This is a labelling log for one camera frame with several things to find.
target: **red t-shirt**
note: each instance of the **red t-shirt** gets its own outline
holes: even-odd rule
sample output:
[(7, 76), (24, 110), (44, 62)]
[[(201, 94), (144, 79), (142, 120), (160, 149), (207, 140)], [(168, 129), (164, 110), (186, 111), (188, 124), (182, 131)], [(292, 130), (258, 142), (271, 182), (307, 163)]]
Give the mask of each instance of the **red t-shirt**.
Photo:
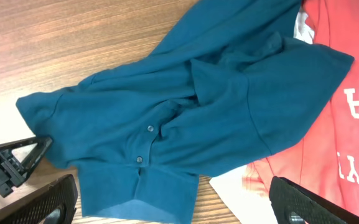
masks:
[(250, 164), (245, 187), (267, 195), (272, 176), (287, 177), (359, 216), (359, 0), (306, 0), (303, 8), (314, 43), (355, 62), (305, 138)]

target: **button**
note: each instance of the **button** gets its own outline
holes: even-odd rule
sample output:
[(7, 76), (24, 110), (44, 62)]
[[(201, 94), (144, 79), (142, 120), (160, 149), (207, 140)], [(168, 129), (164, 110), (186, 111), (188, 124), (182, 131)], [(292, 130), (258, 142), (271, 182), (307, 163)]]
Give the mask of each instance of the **button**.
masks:
[(142, 163), (143, 162), (143, 158), (141, 156), (138, 156), (138, 158), (136, 158), (136, 162), (137, 163)]
[(151, 126), (151, 125), (149, 125), (149, 126), (147, 127), (147, 130), (150, 131), (150, 132), (152, 132), (152, 131), (154, 131), (154, 127)]

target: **blue shirt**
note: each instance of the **blue shirt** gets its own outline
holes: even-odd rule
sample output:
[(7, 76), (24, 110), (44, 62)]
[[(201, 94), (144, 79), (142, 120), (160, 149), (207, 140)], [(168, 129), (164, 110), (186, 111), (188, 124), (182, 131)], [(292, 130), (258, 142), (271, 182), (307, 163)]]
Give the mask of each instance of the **blue shirt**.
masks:
[(300, 0), (203, 0), (146, 58), (20, 98), (83, 215), (190, 223), (198, 176), (295, 145), (351, 56), (292, 38)]

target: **garment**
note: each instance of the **garment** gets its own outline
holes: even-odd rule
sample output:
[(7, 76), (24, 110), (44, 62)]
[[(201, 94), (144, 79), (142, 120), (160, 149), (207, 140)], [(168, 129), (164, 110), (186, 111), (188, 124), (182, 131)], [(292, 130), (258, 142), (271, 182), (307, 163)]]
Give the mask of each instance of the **garment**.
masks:
[(300, 3), (200, 1), (148, 57), (18, 99), (83, 215), (190, 223), (199, 175), (296, 144), (353, 62), (292, 38)]
[(287, 177), (359, 216), (359, 1), (306, 0), (303, 7), (314, 43), (355, 63), (305, 138), (250, 164), (246, 186), (266, 195), (272, 176)]

